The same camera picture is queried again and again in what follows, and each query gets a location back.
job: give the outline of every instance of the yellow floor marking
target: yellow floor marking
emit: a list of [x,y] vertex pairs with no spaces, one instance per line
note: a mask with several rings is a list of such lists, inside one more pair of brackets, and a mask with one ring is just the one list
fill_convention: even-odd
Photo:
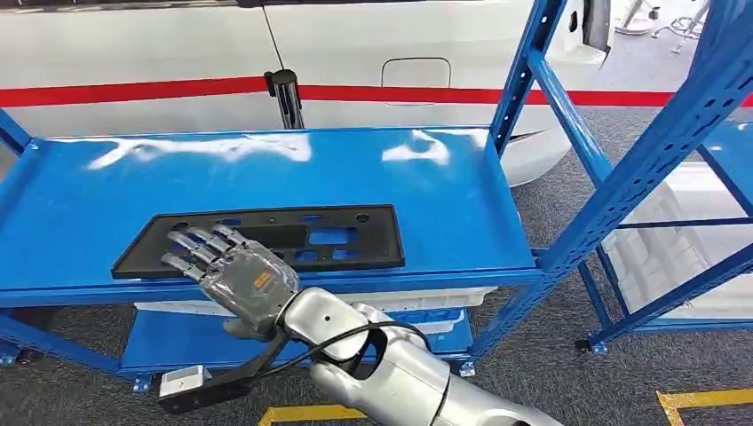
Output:
[[366,416],[344,406],[270,406],[258,426],[274,422],[305,422],[314,420],[363,419]]
[[657,391],[656,397],[667,415],[670,426],[685,426],[678,411],[680,408],[753,404],[753,389],[713,390],[694,393],[661,393]]

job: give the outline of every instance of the shelf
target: shelf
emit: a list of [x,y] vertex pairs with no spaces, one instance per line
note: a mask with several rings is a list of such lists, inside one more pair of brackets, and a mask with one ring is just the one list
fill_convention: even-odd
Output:
[[718,329],[741,329],[753,327],[753,318],[750,319],[680,319],[680,318],[657,318],[645,325],[636,328],[637,333],[652,333],[665,331],[702,331]]
[[[266,343],[240,340],[222,329],[225,317],[139,311],[121,360],[121,371],[151,374],[183,367],[238,367],[259,354]],[[472,344],[468,312],[449,333],[428,335],[434,353],[462,359]],[[303,352],[301,343],[289,343],[275,361],[280,364]]]
[[[104,304],[202,298],[186,280],[113,280],[150,217],[392,204],[406,265],[301,274],[334,293],[536,282],[487,131],[300,130],[35,139],[0,193],[0,300]],[[30,256],[44,245],[44,267]]]
[[735,200],[753,216],[753,123],[725,121],[703,141],[698,153],[717,173]]

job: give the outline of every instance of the gray carpet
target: gray carpet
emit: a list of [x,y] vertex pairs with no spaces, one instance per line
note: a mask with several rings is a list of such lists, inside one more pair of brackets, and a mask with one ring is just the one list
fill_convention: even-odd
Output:
[[[622,53],[615,49],[612,55],[642,52],[641,43],[652,43],[648,40],[623,39],[618,45]],[[667,49],[672,46],[671,42],[665,44]],[[680,58],[668,58],[670,66],[677,68],[673,74],[682,75],[692,49],[683,51]],[[608,61],[605,68],[609,73],[600,83],[610,87],[616,75],[630,74],[621,64]],[[616,162],[656,110],[593,108],[583,112]],[[531,244],[546,246],[553,241],[591,191],[572,154],[544,177],[516,188],[513,193]],[[604,287],[599,274],[597,279]],[[485,324],[507,294],[500,290],[475,308],[474,326]],[[131,318],[127,306],[65,309],[56,316],[53,328],[72,340],[117,355]],[[571,275],[482,360],[479,375],[472,381],[506,398],[537,406],[567,425],[664,425],[667,420],[655,391],[717,391],[749,388],[753,383],[753,334],[749,331],[627,336],[611,343],[605,356],[577,353],[573,341],[597,328],[583,284],[577,275]],[[129,383],[53,359],[0,370],[0,424],[9,426],[251,425],[269,406],[326,402],[305,371],[295,370],[263,381],[246,399],[171,417],[155,404],[154,395],[133,394]],[[753,406],[688,409],[681,414],[688,426],[753,422]]]

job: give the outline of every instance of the white car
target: white car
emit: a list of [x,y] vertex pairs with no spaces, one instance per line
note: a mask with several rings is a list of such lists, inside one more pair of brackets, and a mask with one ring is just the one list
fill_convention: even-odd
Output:
[[[225,94],[201,97],[181,94],[179,81],[281,67],[298,76],[307,127],[485,125],[533,3],[20,1],[0,0],[0,89],[22,89],[6,92],[0,107],[35,136],[278,129],[276,100],[248,93],[244,79],[216,80]],[[547,55],[567,89],[588,88],[611,45],[610,25],[608,1],[567,2]],[[112,102],[88,87],[142,82],[160,82],[139,86],[146,93],[135,99],[152,100]],[[38,90],[60,86],[79,87]],[[569,147],[548,106],[526,106],[503,157],[509,183],[540,177]]]

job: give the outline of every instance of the red stripe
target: red stripe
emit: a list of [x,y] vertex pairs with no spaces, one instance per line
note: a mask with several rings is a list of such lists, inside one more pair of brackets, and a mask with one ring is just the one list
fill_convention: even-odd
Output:
[[1,89],[0,107],[93,104],[266,91],[264,77]]
[[[117,83],[62,87],[1,89],[0,107],[38,107],[128,100],[187,98],[266,91],[264,77],[233,77],[152,83]],[[668,91],[569,91],[570,98],[584,107],[663,107],[673,92]],[[301,85],[305,100],[360,102],[435,102],[495,104],[495,89],[450,89],[430,87],[378,87],[349,85]],[[541,91],[531,91],[529,105],[546,105]],[[753,107],[753,96],[742,103]]]

